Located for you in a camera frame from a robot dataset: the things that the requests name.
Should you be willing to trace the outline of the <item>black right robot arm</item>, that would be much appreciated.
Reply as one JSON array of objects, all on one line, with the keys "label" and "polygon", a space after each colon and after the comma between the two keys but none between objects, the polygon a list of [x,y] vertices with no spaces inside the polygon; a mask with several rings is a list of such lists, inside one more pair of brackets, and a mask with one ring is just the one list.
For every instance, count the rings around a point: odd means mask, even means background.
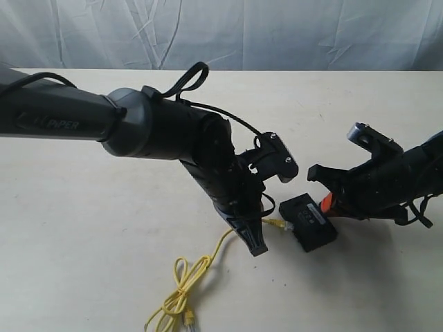
[{"label": "black right robot arm", "polygon": [[369,151],[370,160],[348,170],[315,164],[307,172],[308,181],[329,190],[321,210],[327,216],[385,219],[397,225],[419,221],[431,228],[433,222],[424,213],[429,200],[442,194],[442,134],[408,151],[379,132],[350,140]]}]

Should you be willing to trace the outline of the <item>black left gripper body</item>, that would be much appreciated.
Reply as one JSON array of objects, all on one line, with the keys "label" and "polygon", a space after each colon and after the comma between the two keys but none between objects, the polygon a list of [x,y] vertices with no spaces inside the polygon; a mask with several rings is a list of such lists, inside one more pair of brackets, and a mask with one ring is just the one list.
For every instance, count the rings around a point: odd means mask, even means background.
[{"label": "black left gripper body", "polygon": [[193,161],[193,178],[213,202],[217,213],[254,256],[265,253],[261,213],[264,185],[235,154],[204,156]]}]

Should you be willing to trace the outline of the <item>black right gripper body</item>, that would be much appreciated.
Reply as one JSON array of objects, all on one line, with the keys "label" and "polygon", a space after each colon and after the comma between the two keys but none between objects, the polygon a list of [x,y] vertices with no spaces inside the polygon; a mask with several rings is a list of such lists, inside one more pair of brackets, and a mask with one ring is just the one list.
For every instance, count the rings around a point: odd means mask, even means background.
[{"label": "black right gripper body", "polygon": [[415,152],[407,151],[382,163],[370,160],[349,170],[316,164],[307,180],[323,184],[336,197],[338,216],[352,219],[407,221],[401,203],[413,193]]}]

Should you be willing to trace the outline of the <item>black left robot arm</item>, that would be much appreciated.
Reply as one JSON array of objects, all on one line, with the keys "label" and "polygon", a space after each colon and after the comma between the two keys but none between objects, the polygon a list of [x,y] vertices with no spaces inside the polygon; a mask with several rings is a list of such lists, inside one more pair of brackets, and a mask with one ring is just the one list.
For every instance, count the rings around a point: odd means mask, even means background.
[{"label": "black left robot arm", "polygon": [[166,92],[150,86],[108,95],[78,89],[61,75],[1,68],[1,135],[93,140],[113,156],[178,160],[253,256],[267,251],[264,184],[235,153],[230,122],[181,98],[209,73],[197,62]]}]

